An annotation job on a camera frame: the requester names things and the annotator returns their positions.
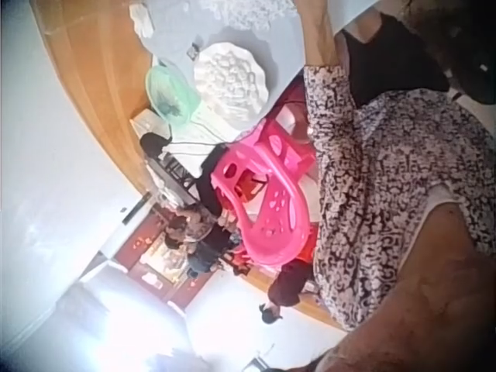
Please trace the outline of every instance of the pink plastic chair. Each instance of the pink plastic chair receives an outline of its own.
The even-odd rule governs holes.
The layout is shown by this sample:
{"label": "pink plastic chair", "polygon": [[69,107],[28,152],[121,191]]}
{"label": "pink plastic chair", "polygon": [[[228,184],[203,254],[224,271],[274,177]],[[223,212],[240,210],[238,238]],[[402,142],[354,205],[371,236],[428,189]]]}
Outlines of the pink plastic chair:
{"label": "pink plastic chair", "polygon": [[[315,162],[311,145],[295,143],[275,120],[233,144],[212,173],[212,185],[229,199],[239,220],[243,245],[257,264],[280,266],[293,260],[310,233],[308,206],[299,179]],[[267,175],[260,213],[252,222],[236,193],[249,169]]]}

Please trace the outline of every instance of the person sitting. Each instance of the person sitting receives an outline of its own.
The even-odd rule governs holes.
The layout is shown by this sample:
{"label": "person sitting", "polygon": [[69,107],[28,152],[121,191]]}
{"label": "person sitting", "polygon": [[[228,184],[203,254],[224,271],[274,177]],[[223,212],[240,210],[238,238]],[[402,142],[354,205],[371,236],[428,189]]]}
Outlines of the person sitting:
{"label": "person sitting", "polygon": [[314,298],[315,294],[302,293],[306,282],[312,279],[313,267],[310,263],[296,259],[283,265],[267,292],[269,301],[259,306],[263,322],[273,324],[282,319],[281,307],[290,308],[304,298]]}

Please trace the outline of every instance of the black shirt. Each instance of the black shirt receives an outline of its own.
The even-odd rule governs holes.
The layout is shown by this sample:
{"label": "black shirt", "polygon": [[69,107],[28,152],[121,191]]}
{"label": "black shirt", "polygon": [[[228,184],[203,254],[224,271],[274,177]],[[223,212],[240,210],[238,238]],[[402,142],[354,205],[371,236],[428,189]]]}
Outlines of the black shirt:
{"label": "black shirt", "polygon": [[291,307],[300,302],[299,295],[307,280],[313,279],[313,267],[302,260],[286,263],[274,282],[270,285],[270,302],[278,306]]}

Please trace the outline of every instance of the floral print shirt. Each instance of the floral print shirt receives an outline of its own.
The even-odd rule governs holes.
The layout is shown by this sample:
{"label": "floral print shirt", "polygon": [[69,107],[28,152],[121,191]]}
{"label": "floral print shirt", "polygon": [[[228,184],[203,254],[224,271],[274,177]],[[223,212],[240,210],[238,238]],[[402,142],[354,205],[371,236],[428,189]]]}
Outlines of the floral print shirt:
{"label": "floral print shirt", "polygon": [[392,91],[356,109],[341,67],[306,67],[321,222],[315,279],[347,330],[394,287],[429,190],[445,186],[476,249],[496,255],[494,139],[446,94]]}

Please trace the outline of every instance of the green fan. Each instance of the green fan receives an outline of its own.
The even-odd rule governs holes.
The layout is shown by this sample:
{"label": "green fan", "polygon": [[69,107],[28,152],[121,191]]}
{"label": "green fan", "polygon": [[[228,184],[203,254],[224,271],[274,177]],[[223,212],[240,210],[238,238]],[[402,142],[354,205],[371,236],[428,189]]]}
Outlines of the green fan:
{"label": "green fan", "polygon": [[168,66],[154,66],[146,74],[146,93],[153,109],[171,126],[187,124],[200,105],[200,96],[181,73]]}

